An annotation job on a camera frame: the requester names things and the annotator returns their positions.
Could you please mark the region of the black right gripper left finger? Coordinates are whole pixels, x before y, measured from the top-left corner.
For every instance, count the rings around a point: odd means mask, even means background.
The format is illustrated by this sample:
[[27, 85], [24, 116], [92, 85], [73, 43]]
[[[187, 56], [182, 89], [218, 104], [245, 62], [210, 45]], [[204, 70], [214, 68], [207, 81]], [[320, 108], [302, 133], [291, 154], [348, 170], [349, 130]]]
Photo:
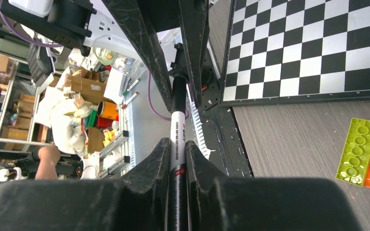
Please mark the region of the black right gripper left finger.
[[170, 158], [162, 138], [118, 179], [0, 185], [0, 231], [162, 231]]

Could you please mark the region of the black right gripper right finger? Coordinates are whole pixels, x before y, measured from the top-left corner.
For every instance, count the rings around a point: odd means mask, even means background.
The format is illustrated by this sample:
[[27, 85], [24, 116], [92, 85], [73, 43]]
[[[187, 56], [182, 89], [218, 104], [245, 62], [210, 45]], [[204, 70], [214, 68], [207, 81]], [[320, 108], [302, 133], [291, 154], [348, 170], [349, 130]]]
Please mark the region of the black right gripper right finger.
[[344, 193], [320, 178], [230, 177], [185, 145], [194, 231], [359, 231]]

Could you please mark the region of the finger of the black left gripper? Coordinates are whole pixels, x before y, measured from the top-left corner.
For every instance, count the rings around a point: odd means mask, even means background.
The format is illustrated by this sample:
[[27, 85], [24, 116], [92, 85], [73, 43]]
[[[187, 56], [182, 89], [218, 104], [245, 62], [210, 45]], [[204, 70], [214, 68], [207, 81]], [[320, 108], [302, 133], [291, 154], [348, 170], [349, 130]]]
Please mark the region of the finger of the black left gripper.
[[151, 72], [167, 110], [171, 111], [172, 86], [149, 14], [137, 0], [104, 0], [103, 3]]
[[202, 69], [209, 38], [209, 2], [179, 0], [180, 28], [188, 69], [192, 99], [196, 107], [202, 104]]

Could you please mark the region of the white black marker pen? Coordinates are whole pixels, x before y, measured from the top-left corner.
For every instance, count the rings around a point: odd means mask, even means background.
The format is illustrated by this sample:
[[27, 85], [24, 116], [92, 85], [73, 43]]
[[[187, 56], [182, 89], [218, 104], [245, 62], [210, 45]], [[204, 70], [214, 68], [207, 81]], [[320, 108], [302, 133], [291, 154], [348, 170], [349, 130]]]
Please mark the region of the white black marker pen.
[[188, 196], [185, 157], [186, 80], [175, 77], [172, 89], [171, 154], [168, 187], [167, 230], [187, 231]]

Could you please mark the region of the black marker cap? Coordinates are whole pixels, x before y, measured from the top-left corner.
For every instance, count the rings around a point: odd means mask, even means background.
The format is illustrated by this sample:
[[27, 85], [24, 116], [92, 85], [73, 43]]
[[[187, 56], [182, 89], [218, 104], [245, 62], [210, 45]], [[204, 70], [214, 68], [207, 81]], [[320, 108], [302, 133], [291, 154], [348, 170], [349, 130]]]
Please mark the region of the black marker cap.
[[185, 50], [182, 43], [177, 43], [174, 45], [176, 49], [176, 56], [174, 62], [171, 63], [171, 70], [168, 75], [171, 77], [182, 77], [189, 82], [187, 63], [185, 58]]

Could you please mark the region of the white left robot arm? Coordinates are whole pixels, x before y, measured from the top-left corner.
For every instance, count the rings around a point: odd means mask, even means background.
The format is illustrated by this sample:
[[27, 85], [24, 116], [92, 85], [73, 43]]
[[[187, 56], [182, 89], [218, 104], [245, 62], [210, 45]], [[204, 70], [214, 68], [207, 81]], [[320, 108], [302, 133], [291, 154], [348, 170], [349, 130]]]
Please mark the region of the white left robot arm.
[[192, 100], [202, 103], [202, 69], [209, 38], [207, 0], [102, 0], [95, 6], [84, 45], [105, 48], [140, 59], [151, 72], [166, 108], [172, 111], [172, 87], [167, 54], [158, 33], [181, 30], [185, 62], [180, 70], [187, 76]]

